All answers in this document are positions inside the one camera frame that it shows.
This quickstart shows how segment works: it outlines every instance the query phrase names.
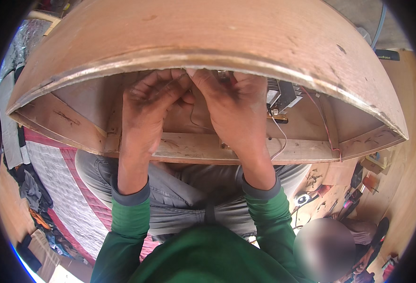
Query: green shirt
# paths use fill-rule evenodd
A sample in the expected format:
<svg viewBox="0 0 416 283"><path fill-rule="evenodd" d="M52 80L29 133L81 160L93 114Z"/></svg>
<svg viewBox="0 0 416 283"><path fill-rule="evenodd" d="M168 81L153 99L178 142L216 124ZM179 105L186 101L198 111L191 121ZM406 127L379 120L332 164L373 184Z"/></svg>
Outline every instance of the green shirt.
<svg viewBox="0 0 416 283"><path fill-rule="evenodd" d="M270 200L245 198L260 249L225 227L201 225L173 236L142 263L150 201L128 207L112 200L112 232L91 282L313 282L301 274L293 257L295 233L283 190Z"/></svg>

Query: gray jeans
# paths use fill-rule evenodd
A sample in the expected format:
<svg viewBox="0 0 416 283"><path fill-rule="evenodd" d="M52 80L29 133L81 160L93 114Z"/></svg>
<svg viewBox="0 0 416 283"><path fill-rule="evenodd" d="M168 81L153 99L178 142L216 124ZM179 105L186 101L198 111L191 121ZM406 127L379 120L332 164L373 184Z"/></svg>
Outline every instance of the gray jeans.
<svg viewBox="0 0 416 283"><path fill-rule="evenodd" d="M118 171L118 159L78 150L75 165L87 188L112 208L109 180ZM276 166L277 176L288 196L293 195L309 168L310 164ZM242 237L256 235L241 189L242 171L239 166L192 165L183 169L176 178L149 164L148 176L151 235L177 234L184 228L204 223L203 204L213 196L216 198L216 222Z"/></svg>

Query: right hand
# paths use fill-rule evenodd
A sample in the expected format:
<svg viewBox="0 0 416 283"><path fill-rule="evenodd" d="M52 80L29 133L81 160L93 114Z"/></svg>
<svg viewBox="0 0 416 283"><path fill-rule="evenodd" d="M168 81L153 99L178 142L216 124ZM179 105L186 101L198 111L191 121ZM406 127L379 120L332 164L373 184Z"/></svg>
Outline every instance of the right hand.
<svg viewBox="0 0 416 283"><path fill-rule="evenodd" d="M266 147L267 79L234 72L237 83L226 88L211 71L186 71L205 97L217 135L238 156L246 181L257 189L273 188L275 172Z"/></svg>

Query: white wire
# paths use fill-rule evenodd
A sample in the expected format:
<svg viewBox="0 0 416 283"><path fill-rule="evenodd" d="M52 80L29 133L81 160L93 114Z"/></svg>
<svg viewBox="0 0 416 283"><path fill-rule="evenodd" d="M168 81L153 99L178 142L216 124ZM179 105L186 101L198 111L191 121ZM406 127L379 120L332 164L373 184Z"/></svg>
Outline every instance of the white wire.
<svg viewBox="0 0 416 283"><path fill-rule="evenodd" d="M271 118L272 118L272 120L274 121L274 124L279 128L279 130L280 130L280 132L284 135L284 137L285 137L285 144L284 144L284 146L278 151L278 152L276 152L273 156L271 156L271 160L274 160L274 158L275 157L277 157L279 154L281 154L282 153L282 151L284 151L284 149L286 148L286 146L287 146L287 143L288 143L288 139L287 139L287 135L285 135L285 133L284 133L284 131L282 131L282 129L279 127L279 124L275 121L275 119L274 119L274 116L273 115L271 115Z"/></svg>

